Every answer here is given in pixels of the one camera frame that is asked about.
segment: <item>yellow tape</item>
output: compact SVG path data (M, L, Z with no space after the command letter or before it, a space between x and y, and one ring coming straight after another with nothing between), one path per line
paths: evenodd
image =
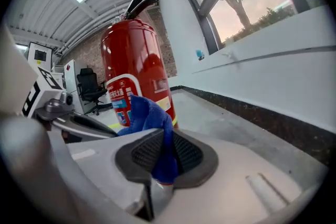
M175 116L175 119L173 120L173 126L177 123L177 116Z
M119 127L120 126L120 123L115 123L115 124L111 124L109 125L109 128L113 129L113 128L116 128L116 127Z

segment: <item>black mesh pad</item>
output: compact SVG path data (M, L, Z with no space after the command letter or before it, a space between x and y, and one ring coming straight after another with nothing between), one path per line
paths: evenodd
M161 152L163 130L156 130L116 153L115 163L125 178L132 182L151 184L152 171ZM206 182L216 171L218 156L208 145L178 129L173 131L174 155L179 176L174 188L192 188Z

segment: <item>white machine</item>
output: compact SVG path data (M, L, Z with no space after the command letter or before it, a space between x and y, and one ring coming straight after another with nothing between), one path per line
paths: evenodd
M83 101L79 96L78 90L78 80L77 75L80 73L82 68L87 68L88 66L78 60L71 60L67 64L64 65L64 77L65 83L67 87L67 93L72 94L73 105L75 106L75 111L80 114L85 114L87 111L92 109L95 106L95 103L88 103L87 101Z
M42 67L51 72L52 49L31 42L28 51L28 62L32 67Z

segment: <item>black and white sticker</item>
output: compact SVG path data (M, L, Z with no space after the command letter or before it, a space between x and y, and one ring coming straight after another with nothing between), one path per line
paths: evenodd
M55 90L61 90L62 89L48 71L43 70L42 68L39 68L39 67L38 67L38 69L40 70L42 76L45 78L45 80L50 85L50 87L52 87Z
M22 113L24 116L28 116L30 113L31 108L33 107L33 104L40 93L40 88L37 84L37 82L34 83L33 88L30 90L30 93L26 99L26 102L22 108Z

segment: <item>dark floor strip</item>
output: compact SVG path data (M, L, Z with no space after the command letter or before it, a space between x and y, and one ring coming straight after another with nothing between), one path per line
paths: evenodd
M224 97L219 94L184 86L178 87L172 88L186 90L256 124L327 166L330 164L329 161L332 152L336 151L336 134L329 131L272 110Z

